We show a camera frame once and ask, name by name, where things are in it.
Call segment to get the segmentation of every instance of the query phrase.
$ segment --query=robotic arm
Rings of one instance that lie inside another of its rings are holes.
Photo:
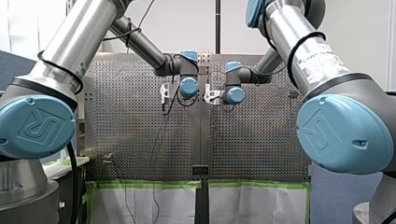
[[[11,159],[48,157],[75,133],[75,94],[106,32],[116,35],[136,27],[123,14],[131,1],[78,1],[49,43],[31,74],[15,77],[0,98],[0,154]],[[198,92],[198,56],[183,50],[174,57],[162,54],[140,31],[122,38],[154,68],[159,77],[180,75],[177,84],[163,85],[165,99],[177,91],[183,99]]]
[[[126,18],[122,17],[113,22],[110,31],[114,35],[122,35],[136,27]],[[177,83],[166,83],[161,87],[162,103],[165,104],[175,93],[183,99],[189,100],[198,94],[198,53],[193,49],[185,49],[180,54],[171,56],[158,50],[143,33],[138,30],[130,36],[121,39],[125,45],[132,49],[143,60],[154,68],[158,77],[172,77],[180,75]]]
[[[227,63],[225,90],[211,91],[207,83],[205,100],[241,104],[242,83],[268,83],[265,74],[284,62],[304,96],[297,133],[309,158],[336,173],[393,172],[396,102],[370,76],[351,72],[326,43],[317,31],[324,11],[324,0],[250,0],[247,26],[258,28],[272,48],[255,69]]]

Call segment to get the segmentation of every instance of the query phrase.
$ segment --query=perforated metal panel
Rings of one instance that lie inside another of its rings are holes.
[[[202,66],[218,71],[210,79],[220,89],[224,64],[253,66],[261,56],[206,58],[210,62]],[[206,76],[199,80],[203,91]],[[86,76],[86,146],[94,157],[89,179],[191,179],[193,165],[209,165],[209,178],[309,180],[310,161],[295,125],[302,96],[290,98],[296,90],[286,71],[271,84],[244,85],[247,99],[235,108],[175,104],[167,121],[159,94],[165,81],[132,54],[96,56]],[[109,154],[113,162],[103,163]]]
[[[98,54],[85,79],[89,179],[191,179],[191,113],[163,116],[165,78],[132,54]]]
[[[253,66],[259,56],[211,57],[211,83],[220,89],[224,65],[240,61]],[[210,178],[307,181],[309,159],[300,148],[296,118],[302,96],[290,98],[296,89],[286,69],[271,84],[243,85],[247,99],[241,105],[211,106],[208,150]]]

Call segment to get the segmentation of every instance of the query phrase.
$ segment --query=light blue joint cap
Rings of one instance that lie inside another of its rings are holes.
[[[229,105],[240,105],[245,101],[245,92],[239,87],[233,87],[227,92]]]
[[[229,62],[225,64],[225,72],[229,73],[240,67],[242,67],[242,64],[240,62]]]
[[[18,98],[0,108],[0,154],[41,159],[62,150],[76,131],[70,107],[47,95]]]
[[[265,0],[249,0],[247,2],[246,24],[250,28],[259,27],[260,14],[262,13],[262,4]]]
[[[185,99],[190,99],[198,92],[198,82],[193,77],[185,77],[180,82],[179,92]]]
[[[183,49],[180,54],[198,63],[198,52],[195,49]]]
[[[354,99],[335,94],[314,97],[301,108],[297,123],[305,153],[327,170],[368,175],[385,169],[393,157],[385,123]]]

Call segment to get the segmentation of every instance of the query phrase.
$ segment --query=ur logo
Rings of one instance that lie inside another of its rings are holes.
[[[34,107],[19,130],[18,137],[45,147],[52,147],[64,124],[65,119]]]
[[[323,110],[318,110],[311,119],[304,124],[300,132],[310,143],[319,157],[324,156],[329,150],[338,147],[341,139],[333,129],[330,122],[326,120]]]

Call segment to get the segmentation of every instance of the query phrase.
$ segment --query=white label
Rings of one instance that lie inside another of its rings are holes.
[[[350,72],[326,44],[319,44],[316,49],[307,53],[297,64],[310,84],[326,81]]]

